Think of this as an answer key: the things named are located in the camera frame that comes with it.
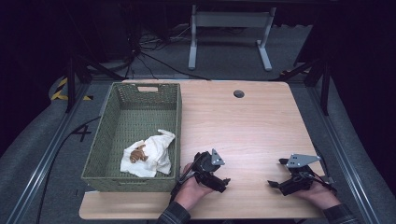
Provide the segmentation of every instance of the basket handle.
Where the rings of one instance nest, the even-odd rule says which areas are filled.
[[[158,87],[155,86],[138,86],[138,91],[158,92]]]

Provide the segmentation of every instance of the table hole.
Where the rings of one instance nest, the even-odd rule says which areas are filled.
[[[236,90],[236,91],[233,92],[233,95],[234,95],[236,98],[242,98],[242,97],[245,96],[245,93],[244,93],[243,91]]]

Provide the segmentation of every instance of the metal frame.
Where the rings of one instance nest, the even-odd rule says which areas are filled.
[[[191,13],[191,46],[189,69],[195,69],[197,54],[197,38],[196,29],[202,27],[256,27],[263,28],[263,36],[261,40],[257,40],[257,47],[262,56],[262,63],[265,71],[271,71],[272,65],[268,58],[265,44],[271,30],[274,20],[276,8],[272,7],[270,12],[208,12],[197,11],[196,5],[192,6]]]

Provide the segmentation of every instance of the gray carpet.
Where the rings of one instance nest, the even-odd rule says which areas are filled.
[[[184,28],[180,26],[177,29],[182,31]],[[246,29],[240,34],[230,34],[229,31],[210,29],[199,33],[197,66],[194,71],[187,68],[190,42],[188,41],[189,36],[186,35],[183,39],[163,49],[144,51],[173,66],[178,72],[147,56],[140,55],[138,58],[141,61],[135,59],[127,75],[129,78],[190,78],[186,74],[181,74],[188,73],[210,79],[266,81],[278,77],[281,71],[292,68],[309,30],[310,27],[300,26],[295,28],[274,27],[272,29],[267,43],[267,52],[273,66],[271,72],[264,71],[260,54],[255,47],[255,40],[260,39],[261,30]],[[111,67],[118,63],[120,62],[107,63],[106,66]],[[126,71],[127,69],[124,69],[118,73],[124,76]],[[338,197],[364,223],[363,211],[359,208],[353,190],[348,185],[345,173],[335,156],[333,140],[323,124],[321,112],[315,108],[317,102],[312,98],[311,93],[317,94],[320,91],[320,83],[313,90],[308,89],[300,82],[302,78],[304,75],[294,77],[290,81],[290,87],[306,128],[313,143],[323,154],[330,174],[336,181],[334,186],[338,189]],[[49,90],[49,97],[54,93],[60,80],[61,78]],[[84,92],[85,95],[93,96],[93,100],[82,101],[77,106],[62,139],[82,123],[99,115],[111,82],[111,79],[104,76],[94,77],[87,92]],[[7,222],[20,195],[22,195],[33,171],[65,116],[66,104],[65,100],[52,101],[51,106],[26,127],[1,158],[0,223]],[[329,113],[330,116],[327,119],[332,123],[343,150],[358,172],[379,222],[396,223],[395,198],[367,157],[333,83],[329,96]],[[147,223],[146,220],[88,221],[79,217],[78,210],[83,194],[86,190],[90,190],[80,180],[80,175],[97,125],[98,120],[88,125],[88,132],[91,133],[86,134],[83,141],[81,141],[80,134],[71,134],[64,142],[50,172],[45,201],[40,213],[40,223]],[[43,181],[26,213],[21,218],[21,223],[35,223],[44,183]],[[327,220],[324,218],[309,219],[305,223],[327,223]]]

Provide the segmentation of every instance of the metal bracket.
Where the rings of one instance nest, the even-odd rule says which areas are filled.
[[[219,153],[212,148],[212,165],[224,165],[225,162],[219,155]]]
[[[299,167],[303,167],[309,163],[312,163],[314,161],[320,161],[320,157],[319,156],[306,156],[306,155],[301,155],[301,154],[291,154],[286,166],[288,168],[299,168]]]

